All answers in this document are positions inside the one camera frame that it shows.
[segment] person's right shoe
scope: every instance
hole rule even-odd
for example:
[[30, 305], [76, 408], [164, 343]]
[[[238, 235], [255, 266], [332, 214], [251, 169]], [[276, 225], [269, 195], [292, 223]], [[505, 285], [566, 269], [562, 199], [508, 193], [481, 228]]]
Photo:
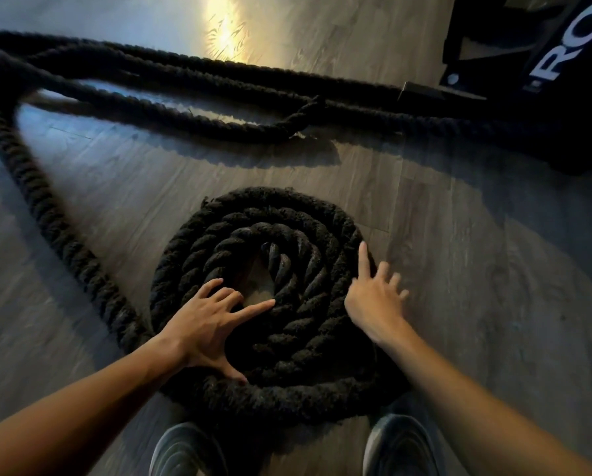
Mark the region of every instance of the person's right shoe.
[[149, 476], [228, 476], [216, 440], [192, 423], [173, 426], [164, 433], [150, 461]]
[[411, 416], [384, 416], [369, 435], [362, 473], [364, 476], [439, 476], [426, 429]]

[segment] person's left hand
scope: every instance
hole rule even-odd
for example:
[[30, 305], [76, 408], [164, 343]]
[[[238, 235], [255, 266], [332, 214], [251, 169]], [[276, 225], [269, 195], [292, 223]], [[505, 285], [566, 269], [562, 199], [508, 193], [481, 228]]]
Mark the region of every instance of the person's left hand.
[[235, 327], [271, 309], [276, 301], [270, 299], [232, 313], [230, 311], [233, 307], [243, 302], [240, 292], [232, 288], [221, 288], [209, 296], [212, 289], [222, 283], [223, 279], [206, 282], [152, 340], [159, 339], [166, 344], [173, 344], [173, 348], [179, 351], [182, 367], [215, 368], [226, 377], [247, 382], [245, 376], [226, 359], [226, 338]]

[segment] thick braided rope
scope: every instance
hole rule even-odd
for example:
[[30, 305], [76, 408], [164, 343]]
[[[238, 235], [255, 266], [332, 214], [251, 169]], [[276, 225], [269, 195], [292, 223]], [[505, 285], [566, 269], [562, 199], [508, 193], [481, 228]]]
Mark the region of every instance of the thick braided rope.
[[[14, 114], [24, 90], [14, 74], [0, 73], [0, 158], [43, 236], [124, 351], [133, 351], [161, 330], [205, 280], [230, 279], [255, 249], [267, 258], [278, 304], [228, 339], [230, 360], [252, 384], [240, 386], [204, 369], [186, 369], [163, 389], [173, 400], [213, 419], [319, 423], [369, 413], [406, 388], [391, 361], [364, 340], [344, 312], [344, 295], [355, 275], [359, 231], [333, 204], [292, 191], [235, 191], [205, 204], [183, 225], [154, 277], [150, 326], [155, 331], [150, 329], [71, 229], [18, 135]], [[309, 378], [316, 368], [349, 350], [361, 354], [362, 370], [312, 384]]]
[[[248, 143], [281, 142], [311, 124], [503, 139], [553, 135], [561, 129], [560, 123], [552, 122], [413, 116], [403, 113], [397, 103], [399, 87], [35, 33], [0, 31], [0, 68], [16, 73], [32, 89], [42, 87], [97, 108], [157, 120], [189, 133]], [[130, 73], [143, 80], [226, 96], [291, 115], [269, 125], [225, 123], [71, 80], [94, 77], [98, 70]]]

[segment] rope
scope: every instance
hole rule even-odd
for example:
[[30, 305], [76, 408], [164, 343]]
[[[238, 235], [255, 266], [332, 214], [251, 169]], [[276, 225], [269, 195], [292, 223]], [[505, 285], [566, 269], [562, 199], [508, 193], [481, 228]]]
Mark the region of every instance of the rope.
[[[291, 115], [268, 125], [225, 123], [75, 81], [95, 77], [100, 70], [192, 87]], [[319, 423], [370, 413], [408, 388], [391, 360], [350, 323], [344, 310], [344, 296], [356, 275], [359, 230], [339, 207], [290, 190], [247, 188], [205, 202], [166, 248], [152, 284], [150, 320], [142, 319], [71, 228], [15, 128], [20, 99], [40, 88], [186, 132], [248, 143], [285, 141], [311, 124], [491, 137], [555, 129], [553, 124], [414, 117], [400, 113], [400, 89], [392, 86], [0, 31], [0, 158], [43, 236], [125, 352], [160, 331], [204, 281], [231, 280], [242, 261], [262, 248], [277, 304], [237, 328], [226, 348], [251, 384], [193, 368], [173, 377], [162, 391], [197, 414], [270, 424]], [[313, 379], [334, 357], [352, 356], [359, 369], [355, 360], [349, 362], [348, 377], [324, 383]]]

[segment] floor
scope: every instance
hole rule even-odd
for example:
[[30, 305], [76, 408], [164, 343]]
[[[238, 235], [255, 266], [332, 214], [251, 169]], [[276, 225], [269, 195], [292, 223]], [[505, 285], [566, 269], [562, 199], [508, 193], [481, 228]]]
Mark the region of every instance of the floor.
[[[0, 0], [0, 28], [435, 85], [452, 1]], [[222, 101], [144, 96], [225, 119], [269, 117]], [[592, 174], [562, 175], [461, 140], [311, 129], [284, 145], [247, 147], [56, 106], [32, 98], [22, 134], [136, 306], [148, 307], [165, 244], [205, 196], [292, 186], [355, 217], [376, 258], [403, 273], [411, 321], [430, 344], [592, 459]], [[117, 357], [0, 163], [0, 420]], [[157, 395], [93, 474], [147, 474], [157, 439], [183, 416]], [[259, 441], [258, 454], [246, 453], [234, 474], [263, 466], [267, 475], [357, 475], [369, 421], [294, 428], [271, 435], [280, 443], [271, 447], [239, 431], [229, 450], [239, 437]], [[442, 451], [448, 472], [465, 474], [443, 440]]]

